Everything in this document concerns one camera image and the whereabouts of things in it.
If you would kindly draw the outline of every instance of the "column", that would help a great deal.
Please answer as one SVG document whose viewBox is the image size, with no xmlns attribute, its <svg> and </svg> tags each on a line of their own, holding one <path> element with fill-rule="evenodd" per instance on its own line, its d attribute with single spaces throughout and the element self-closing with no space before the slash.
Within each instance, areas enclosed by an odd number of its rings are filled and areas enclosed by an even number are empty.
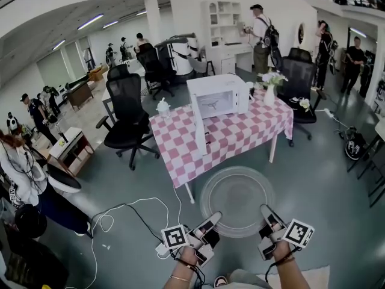
<svg viewBox="0 0 385 289">
<path fill-rule="evenodd" d="M 147 20 L 150 28 L 150 42 L 153 46 L 162 41 L 161 38 L 161 14 L 158 0 L 144 0 L 147 11 Z"/>
<path fill-rule="evenodd" d="M 60 48 L 60 52 L 61 52 L 61 56 L 63 57 L 64 64 L 66 65 L 67 72 L 70 75 L 70 79 L 72 81 L 76 80 L 76 76 L 75 76 L 75 73 L 74 73 L 74 71 L 72 69 L 72 66 L 71 66 L 71 63 L 70 63 L 70 59 L 69 59 L 69 57 L 67 55 L 66 47 L 62 46 Z"/>
<path fill-rule="evenodd" d="M 378 82 L 381 80 L 385 64 L 385 27 L 378 26 L 377 31 L 377 50 L 375 53 L 375 62 L 373 74 L 368 92 L 365 97 L 365 102 L 372 106 L 377 93 Z"/>
</svg>

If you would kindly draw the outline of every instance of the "sneaker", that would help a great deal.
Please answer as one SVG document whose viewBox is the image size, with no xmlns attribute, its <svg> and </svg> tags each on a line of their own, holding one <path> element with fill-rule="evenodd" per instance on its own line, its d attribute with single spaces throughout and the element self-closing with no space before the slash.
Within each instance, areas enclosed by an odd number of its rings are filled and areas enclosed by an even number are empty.
<svg viewBox="0 0 385 289">
<path fill-rule="evenodd" d="M 214 288 L 218 288 L 220 286 L 225 286 L 225 285 L 228 285 L 228 281 L 226 279 L 226 277 L 224 276 L 219 276 L 215 279 L 214 281 Z"/>
<path fill-rule="evenodd" d="M 91 230 L 91 223 L 90 222 L 87 222 L 87 231 L 90 232 Z M 85 234 L 79 234 L 75 231 L 75 234 L 78 236 L 78 237 L 82 237 L 83 235 Z"/>
</svg>

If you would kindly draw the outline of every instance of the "pink checkered tablecloth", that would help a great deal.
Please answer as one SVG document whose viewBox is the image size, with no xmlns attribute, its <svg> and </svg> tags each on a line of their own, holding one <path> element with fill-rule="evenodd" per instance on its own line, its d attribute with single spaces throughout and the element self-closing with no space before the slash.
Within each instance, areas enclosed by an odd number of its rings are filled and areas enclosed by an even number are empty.
<svg viewBox="0 0 385 289">
<path fill-rule="evenodd" d="M 195 143 L 194 114 L 190 105 L 171 111 L 169 119 L 150 118 L 154 138 L 176 188 L 220 164 L 285 131 L 292 138 L 293 110 L 276 98 L 274 107 L 263 104 L 265 91 L 256 90 L 245 114 L 225 114 L 203 120 L 208 154 Z"/>
</svg>

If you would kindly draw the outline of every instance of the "cap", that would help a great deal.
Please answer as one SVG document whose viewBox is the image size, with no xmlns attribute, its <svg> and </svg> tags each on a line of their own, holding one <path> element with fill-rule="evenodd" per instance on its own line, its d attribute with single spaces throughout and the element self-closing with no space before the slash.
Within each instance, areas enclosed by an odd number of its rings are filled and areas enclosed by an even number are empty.
<svg viewBox="0 0 385 289">
<path fill-rule="evenodd" d="M 260 10 L 263 10 L 263 7 L 260 4 L 254 4 L 250 7 L 251 10 L 254 10 L 255 8 L 259 8 Z"/>
<path fill-rule="evenodd" d="M 24 93 L 20 101 L 23 102 L 27 97 L 28 97 L 28 94 Z"/>
</svg>

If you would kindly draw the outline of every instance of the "chair base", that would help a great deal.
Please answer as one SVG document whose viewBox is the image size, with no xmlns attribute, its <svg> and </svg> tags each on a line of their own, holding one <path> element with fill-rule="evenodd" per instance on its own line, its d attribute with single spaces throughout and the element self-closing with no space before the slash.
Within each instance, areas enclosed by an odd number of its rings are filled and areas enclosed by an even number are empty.
<svg viewBox="0 0 385 289">
<path fill-rule="evenodd" d="M 145 141 L 148 141 L 148 139 L 152 138 L 153 137 L 153 134 L 151 135 L 148 135 L 148 136 L 145 136 L 143 137 L 140 142 L 138 144 L 136 144 L 135 146 L 132 146 L 132 147 L 129 147 L 129 148 L 126 148 L 126 149 L 121 149 L 119 151 L 116 152 L 116 155 L 118 157 L 122 157 L 122 153 L 123 152 L 126 152 L 128 150 L 132 150 L 131 152 L 131 157 L 130 157 L 130 162 L 129 162 L 129 168 L 134 171 L 135 170 L 135 166 L 134 166 L 134 158 L 135 158 L 135 154 L 137 153 L 137 150 L 145 150 L 145 151 L 148 151 L 148 152 L 151 152 L 151 153 L 154 153 L 155 154 L 155 158 L 158 159 L 160 157 L 160 154 L 157 150 L 154 150 L 154 149 L 151 149 L 149 147 L 146 147 L 144 146 L 142 143 L 144 143 Z"/>
<path fill-rule="evenodd" d="M 304 127 L 302 126 L 302 124 L 297 124 L 297 123 L 295 123 L 295 124 L 293 124 L 293 128 L 297 128 L 297 129 L 300 130 L 301 132 L 305 133 L 305 134 L 307 135 L 307 139 L 308 139 L 308 140 L 313 139 L 312 133 L 309 132 L 306 128 L 304 128 Z M 290 146 L 290 147 L 294 147 L 293 139 L 290 139 L 290 140 L 289 140 L 289 146 Z"/>
</svg>

